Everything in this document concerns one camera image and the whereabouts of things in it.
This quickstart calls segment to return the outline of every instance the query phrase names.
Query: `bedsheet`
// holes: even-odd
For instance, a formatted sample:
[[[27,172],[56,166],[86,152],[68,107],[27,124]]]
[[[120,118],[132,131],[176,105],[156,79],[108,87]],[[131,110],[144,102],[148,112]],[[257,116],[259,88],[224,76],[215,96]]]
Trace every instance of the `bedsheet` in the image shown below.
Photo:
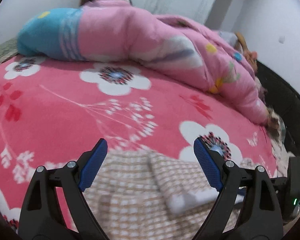
[[[221,97],[132,62],[14,57],[0,65],[0,211],[18,220],[35,168],[62,167],[99,138],[110,149],[193,161],[200,135],[210,135],[224,158],[275,173],[265,129]]]

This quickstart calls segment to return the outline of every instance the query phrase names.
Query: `beige checkered blanket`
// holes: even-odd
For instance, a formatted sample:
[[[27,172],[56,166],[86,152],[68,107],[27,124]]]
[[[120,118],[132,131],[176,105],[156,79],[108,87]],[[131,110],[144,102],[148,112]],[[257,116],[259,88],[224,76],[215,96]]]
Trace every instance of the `beige checkered blanket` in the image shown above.
[[[214,202],[180,215],[166,203],[172,195],[211,189],[197,162],[153,151],[110,151],[84,197],[110,239],[192,239]],[[233,211],[226,231],[234,227]]]

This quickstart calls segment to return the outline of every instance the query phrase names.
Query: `white flower print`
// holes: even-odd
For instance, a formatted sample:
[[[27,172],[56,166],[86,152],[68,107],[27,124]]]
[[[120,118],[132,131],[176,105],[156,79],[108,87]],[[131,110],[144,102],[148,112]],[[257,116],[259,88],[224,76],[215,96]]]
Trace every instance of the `white flower print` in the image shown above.
[[[45,57],[23,57],[19,61],[12,62],[6,66],[7,73],[5,79],[14,79],[17,76],[31,76],[40,70],[40,63],[45,61]]]
[[[97,83],[101,92],[111,96],[130,93],[131,88],[148,90],[151,82],[140,75],[140,69],[133,66],[117,66],[104,63],[93,64],[94,68],[80,73],[81,80]]]
[[[227,146],[231,151],[231,157],[229,159],[234,161],[237,165],[241,163],[242,154],[240,149],[233,143],[230,143],[228,134],[219,126],[215,124],[207,124],[206,127],[203,127],[202,125],[193,121],[184,121],[180,124],[179,130],[183,138],[190,144],[190,146],[187,146],[181,150],[179,156],[180,160],[197,161],[197,158],[193,152],[194,140],[199,136],[208,135],[209,132],[212,132],[216,137],[220,137],[222,141],[227,143]]]

